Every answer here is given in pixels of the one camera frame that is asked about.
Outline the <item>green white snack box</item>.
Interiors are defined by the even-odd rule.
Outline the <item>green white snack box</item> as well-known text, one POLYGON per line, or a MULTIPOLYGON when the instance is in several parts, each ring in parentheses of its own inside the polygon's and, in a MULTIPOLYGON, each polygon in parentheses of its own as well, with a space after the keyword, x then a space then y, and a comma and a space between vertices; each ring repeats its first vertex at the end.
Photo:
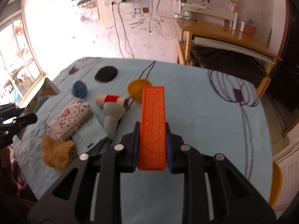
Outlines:
POLYGON ((47 77, 45 78, 43 85, 38 90, 36 95, 27 105, 27 109, 32 112, 37 112, 40 107, 48 100, 50 97, 60 94, 59 88, 47 77))

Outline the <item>orange rectangular box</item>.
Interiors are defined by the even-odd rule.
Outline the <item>orange rectangular box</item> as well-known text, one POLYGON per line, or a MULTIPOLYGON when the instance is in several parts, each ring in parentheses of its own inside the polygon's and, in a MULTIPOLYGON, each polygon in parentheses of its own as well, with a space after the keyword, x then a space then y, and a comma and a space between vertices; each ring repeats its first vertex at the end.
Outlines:
POLYGON ((166 168, 166 120, 164 87, 143 89, 139 170, 164 170, 166 168))

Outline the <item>balcony window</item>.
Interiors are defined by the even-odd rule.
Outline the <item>balcony window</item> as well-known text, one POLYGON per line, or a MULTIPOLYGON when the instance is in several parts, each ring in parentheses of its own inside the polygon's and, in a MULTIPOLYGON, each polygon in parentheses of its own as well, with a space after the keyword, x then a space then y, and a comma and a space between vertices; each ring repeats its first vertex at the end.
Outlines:
POLYGON ((23 104, 44 75, 17 11, 1 22, 1 104, 23 104))

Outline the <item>tan loofah sponge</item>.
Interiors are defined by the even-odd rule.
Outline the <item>tan loofah sponge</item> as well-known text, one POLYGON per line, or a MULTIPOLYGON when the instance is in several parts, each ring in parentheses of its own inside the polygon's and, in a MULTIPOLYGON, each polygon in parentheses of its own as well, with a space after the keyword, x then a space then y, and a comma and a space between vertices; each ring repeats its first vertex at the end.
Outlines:
POLYGON ((58 171, 65 171, 78 156, 72 140, 60 143, 47 135, 43 135, 41 140, 43 162, 58 171))

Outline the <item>white patterned tissue pack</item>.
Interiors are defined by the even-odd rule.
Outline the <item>white patterned tissue pack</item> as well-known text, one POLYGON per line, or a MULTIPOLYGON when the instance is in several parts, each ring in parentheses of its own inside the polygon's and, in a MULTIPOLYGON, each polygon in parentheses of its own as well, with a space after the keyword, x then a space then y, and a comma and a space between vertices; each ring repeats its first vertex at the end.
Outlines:
POLYGON ((80 98, 75 98, 55 119, 45 124, 44 132, 56 142, 66 142, 92 116, 90 104, 80 98))

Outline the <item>white printed paper sheet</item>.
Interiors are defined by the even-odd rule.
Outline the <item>white printed paper sheet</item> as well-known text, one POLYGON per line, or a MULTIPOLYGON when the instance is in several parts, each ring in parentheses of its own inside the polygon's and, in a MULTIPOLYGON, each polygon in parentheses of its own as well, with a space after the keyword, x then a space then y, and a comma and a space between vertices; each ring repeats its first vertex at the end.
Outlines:
POLYGON ((101 140, 107 137, 107 133, 99 123, 95 114, 84 123, 72 136, 77 154, 87 153, 101 140))

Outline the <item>blue yarn ball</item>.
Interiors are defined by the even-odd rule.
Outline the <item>blue yarn ball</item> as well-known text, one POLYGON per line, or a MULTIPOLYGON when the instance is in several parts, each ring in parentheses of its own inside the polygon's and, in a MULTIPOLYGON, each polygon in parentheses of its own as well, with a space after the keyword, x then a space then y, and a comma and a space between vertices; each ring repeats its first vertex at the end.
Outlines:
POLYGON ((75 98, 84 99, 87 96, 87 86, 82 81, 76 81, 72 87, 71 94, 75 98))

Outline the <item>white louvered door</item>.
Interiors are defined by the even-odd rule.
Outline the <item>white louvered door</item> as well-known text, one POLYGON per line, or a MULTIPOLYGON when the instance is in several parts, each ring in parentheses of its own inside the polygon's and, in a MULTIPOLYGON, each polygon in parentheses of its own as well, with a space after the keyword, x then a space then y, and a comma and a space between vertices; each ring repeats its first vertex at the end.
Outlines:
POLYGON ((282 188, 275 212, 286 211, 298 193, 298 143, 292 143, 273 157, 282 171, 282 188))

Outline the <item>light blue patterned tablecloth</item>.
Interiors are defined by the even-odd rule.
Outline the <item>light blue patterned tablecloth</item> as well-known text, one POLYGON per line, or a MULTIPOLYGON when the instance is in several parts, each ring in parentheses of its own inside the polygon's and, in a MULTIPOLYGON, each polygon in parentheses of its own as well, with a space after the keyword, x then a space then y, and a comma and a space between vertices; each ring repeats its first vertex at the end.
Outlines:
MULTIPOLYGON (((131 81, 147 79, 152 86, 164 87, 165 120, 171 133, 201 154, 225 155, 268 203, 272 182, 270 135, 252 83, 214 70, 149 60, 83 58, 76 63, 80 67, 77 72, 64 69, 54 79, 60 94, 40 107, 37 122, 14 144, 21 170, 38 201, 64 172, 43 162, 41 139, 45 124, 75 99, 71 94, 74 83, 82 81, 87 86, 87 96, 82 100, 90 104, 102 127, 104 113, 96 105, 96 97, 128 99, 115 138, 107 136, 77 156, 87 157, 101 155, 119 144, 124 135, 134 131, 136 122, 141 123, 142 103, 130 98, 127 86, 131 81), (96 73, 105 66, 116 67, 117 77, 108 83, 96 81, 96 73)), ((133 173, 121 173, 122 223, 182 223, 183 206, 184 175, 172 174, 167 163, 164 170, 139 170, 137 161, 133 173)))

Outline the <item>black round pad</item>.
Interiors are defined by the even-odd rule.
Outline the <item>black round pad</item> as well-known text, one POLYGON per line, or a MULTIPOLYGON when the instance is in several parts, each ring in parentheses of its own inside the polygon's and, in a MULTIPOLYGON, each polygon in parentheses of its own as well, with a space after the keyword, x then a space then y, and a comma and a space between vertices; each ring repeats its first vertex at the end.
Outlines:
POLYGON ((95 80, 101 83, 108 83, 118 75, 118 70, 113 66, 102 67, 95 75, 95 80))

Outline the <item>orange plastic cup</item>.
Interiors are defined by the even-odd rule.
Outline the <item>orange plastic cup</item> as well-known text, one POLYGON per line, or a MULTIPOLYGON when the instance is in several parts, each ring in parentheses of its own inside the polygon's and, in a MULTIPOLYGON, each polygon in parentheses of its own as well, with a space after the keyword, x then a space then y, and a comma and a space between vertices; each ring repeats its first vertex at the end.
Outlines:
POLYGON ((143 96, 143 89, 146 87, 151 87, 152 84, 147 79, 137 79, 131 81, 127 86, 127 91, 130 96, 135 102, 142 103, 142 96, 143 96))

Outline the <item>wooden desk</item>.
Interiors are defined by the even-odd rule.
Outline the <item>wooden desk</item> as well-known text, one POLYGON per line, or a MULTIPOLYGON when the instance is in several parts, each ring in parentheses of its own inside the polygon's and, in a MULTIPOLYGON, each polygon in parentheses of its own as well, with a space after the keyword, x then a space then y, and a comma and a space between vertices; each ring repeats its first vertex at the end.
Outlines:
POLYGON ((259 97, 265 94, 271 81, 271 71, 276 62, 282 60, 277 53, 274 53, 257 38, 233 28, 201 20, 179 19, 177 22, 180 29, 180 38, 177 43, 177 62, 180 65, 192 66, 192 38, 198 37, 201 46, 234 51, 266 62, 266 75, 256 89, 259 97))

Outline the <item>wall power socket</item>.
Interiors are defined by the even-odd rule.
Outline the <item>wall power socket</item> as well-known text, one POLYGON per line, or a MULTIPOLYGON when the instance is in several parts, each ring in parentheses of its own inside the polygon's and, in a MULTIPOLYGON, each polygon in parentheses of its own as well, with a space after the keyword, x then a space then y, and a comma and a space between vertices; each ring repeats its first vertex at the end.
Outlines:
POLYGON ((118 4, 120 2, 127 2, 128 0, 104 0, 103 3, 104 3, 104 6, 105 7, 108 7, 110 5, 113 5, 113 4, 118 4))

